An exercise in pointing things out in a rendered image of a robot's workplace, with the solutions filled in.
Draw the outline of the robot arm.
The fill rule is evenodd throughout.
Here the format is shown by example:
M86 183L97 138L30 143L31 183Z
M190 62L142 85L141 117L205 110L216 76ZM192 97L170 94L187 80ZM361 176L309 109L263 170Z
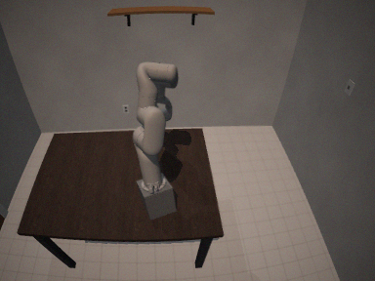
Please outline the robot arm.
M165 88L176 88L178 78L178 69L174 64L142 62L137 69L137 119L142 126L134 131L133 142L144 180L142 189L150 193L166 185L166 180L161 177L158 153L163 147L166 121L172 118L173 108L165 97ZM158 103L167 106L160 110Z

